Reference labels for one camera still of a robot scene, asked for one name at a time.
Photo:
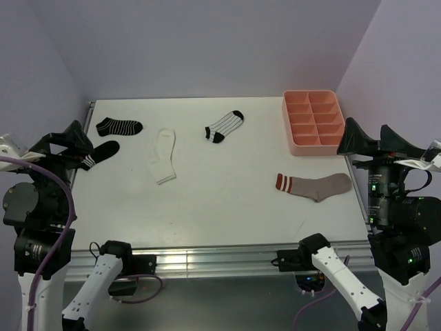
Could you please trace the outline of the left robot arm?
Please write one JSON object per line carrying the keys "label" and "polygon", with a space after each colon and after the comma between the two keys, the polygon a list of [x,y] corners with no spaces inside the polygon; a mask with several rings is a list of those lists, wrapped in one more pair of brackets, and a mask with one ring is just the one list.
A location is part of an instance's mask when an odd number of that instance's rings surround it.
{"label": "left robot arm", "polygon": [[1,203],[3,223],[17,234],[14,270],[23,296],[22,330],[89,330],[111,284],[133,270],[131,245],[107,241],[79,293],[63,307],[75,236],[71,225],[76,220],[70,171],[93,150],[78,121],[61,133],[45,135],[31,148],[12,134],[1,137],[1,171],[32,179],[9,188]]}

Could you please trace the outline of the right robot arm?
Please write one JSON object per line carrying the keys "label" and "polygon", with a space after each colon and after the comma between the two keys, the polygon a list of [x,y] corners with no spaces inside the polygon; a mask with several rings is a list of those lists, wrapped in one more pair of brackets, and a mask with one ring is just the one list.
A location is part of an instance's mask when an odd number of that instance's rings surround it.
{"label": "right robot arm", "polygon": [[384,297],[368,289],[340,260],[330,242],[313,234],[299,243],[298,260],[322,272],[345,298],[359,330],[427,330],[427,305],[436,284],[428,284],[430,248],[440,241],[440,200],[420,197],[405,187],[412,170],[428,175],[440,171],[440,142],[417,148],[389,126],[370,138],[348,118],[337,153],[359,154],[355,167],[368,172],[368,236]]}

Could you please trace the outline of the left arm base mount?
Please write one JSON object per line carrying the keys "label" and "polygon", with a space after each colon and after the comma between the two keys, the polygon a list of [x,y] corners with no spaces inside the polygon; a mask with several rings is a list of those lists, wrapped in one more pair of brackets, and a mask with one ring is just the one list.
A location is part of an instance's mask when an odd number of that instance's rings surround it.
{"label": "left arm base mount", "polygon": [[135,254],[128,261],[123,262],[123,269],[119,276],[136,274],[155,274],[157,256],[154,254]]}

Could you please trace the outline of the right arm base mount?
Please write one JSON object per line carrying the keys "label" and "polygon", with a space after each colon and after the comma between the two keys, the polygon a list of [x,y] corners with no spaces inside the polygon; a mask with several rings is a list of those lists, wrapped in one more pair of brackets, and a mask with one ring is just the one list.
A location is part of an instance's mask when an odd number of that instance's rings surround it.
{"label": "right arm base mount", "polygon": [[277,250],[276,258],[271,260],[271,265],[278,268],[279,272],[303,272],[309,268],[302,262],[297,249]]}

